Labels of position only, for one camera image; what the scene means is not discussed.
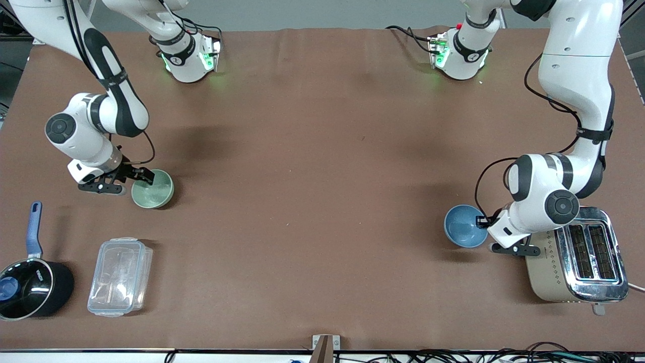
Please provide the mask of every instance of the green bowl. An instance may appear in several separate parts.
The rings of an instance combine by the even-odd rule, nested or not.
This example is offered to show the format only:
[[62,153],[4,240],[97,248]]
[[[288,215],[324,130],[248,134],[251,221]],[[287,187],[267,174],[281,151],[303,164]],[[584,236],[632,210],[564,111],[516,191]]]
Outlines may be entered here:
[[153,169],[155,180],[152,185],[145,181],[137,180],[132,184],[132,200],[141,208],[154,209],[166,205],[175,192],[175,184],[167,172]]

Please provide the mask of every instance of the blue pan handle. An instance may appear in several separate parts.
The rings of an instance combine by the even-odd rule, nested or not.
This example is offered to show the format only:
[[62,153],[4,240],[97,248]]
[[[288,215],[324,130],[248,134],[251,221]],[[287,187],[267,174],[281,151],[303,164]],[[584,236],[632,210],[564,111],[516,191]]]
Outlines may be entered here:
[[29,210],[29,224],[27,225],[27,257],[40,258],[43,255],[43,248],[38,241],[38,230],[40,230],[40,216],[43,211],[41,202],[32,203]]

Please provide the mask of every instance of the black band on robot arm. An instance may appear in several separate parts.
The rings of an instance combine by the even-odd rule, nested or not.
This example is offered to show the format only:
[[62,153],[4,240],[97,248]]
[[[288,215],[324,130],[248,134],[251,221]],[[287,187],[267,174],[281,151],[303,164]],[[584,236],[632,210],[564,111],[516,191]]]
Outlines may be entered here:
[[[110,42],[101,32],[94,28],[88,29],[85,34],[83,34],[83,41],[85,43],[85,47],[91,54],[94,63],[101,72],[101,75],[103,75],[103,79],[99,79],[99,82],[101,82],[104,87],[107,86],[106,89],[109,89],[112,92],[112,96],[114,97],[114,101],[117,105],[115,122],[117,134],[128,136],[130,138],[139,135],[143,130],[139,129],[134,123],[132,112],[130,111],[130,106],[128,104],[128,99],[121,91],[119,84],[122,82],[128,82],[134,96],[137,99],[139,99],[139,96],[137,96],[136,92],[134,91],[134,88],[132,87],[132,84],[128,79],[127,73],[125,73],[125,70],[121,65],[121,62],[119,61],[119,58],[116,56],[116,53],[114,52],[114,49],[112,48]],[[122,70],[120,73],[114,74],[112,72],[107,59],[105,59],[105,56],[103,55],[104,47],[107,48],[110,53],[112,53],[114,59],[119,65],[119,68]],[[115,77],[119,76],[123,78],[118,83],[116,83],[117,79],[115,79]]]

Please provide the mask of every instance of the blue bowl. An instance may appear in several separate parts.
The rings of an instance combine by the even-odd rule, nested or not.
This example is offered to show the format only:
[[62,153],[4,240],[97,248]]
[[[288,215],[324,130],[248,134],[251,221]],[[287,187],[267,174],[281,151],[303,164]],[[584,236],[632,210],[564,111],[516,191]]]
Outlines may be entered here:
[[477,227],[478,216],[484,216],[479,209],[472,205],[456,205],[452,207],[444,219],[444,232],[455,245],[474,248],[484,243],[488,232]]

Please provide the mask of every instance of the toaster slot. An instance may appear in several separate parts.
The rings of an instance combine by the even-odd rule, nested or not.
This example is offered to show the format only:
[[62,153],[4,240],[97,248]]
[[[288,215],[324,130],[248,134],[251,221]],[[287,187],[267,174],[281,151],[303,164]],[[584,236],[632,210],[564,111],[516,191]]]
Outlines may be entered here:
[[573,247],[573,255],[575,257],[575,266],[578,277],[593,278],[589,249],[587,249],[587,243],[584,239],[583,226],[579,224],[570,224],[569,234],[571,235],[571,244]]
[[610,255],[608,239],[603,226],[589,225],[589,234],[591,236],[591,246],[593,254],[596,256],[598,264],[598,273],[603,280],[616,279],[616,272],[613,266],[613,258]]

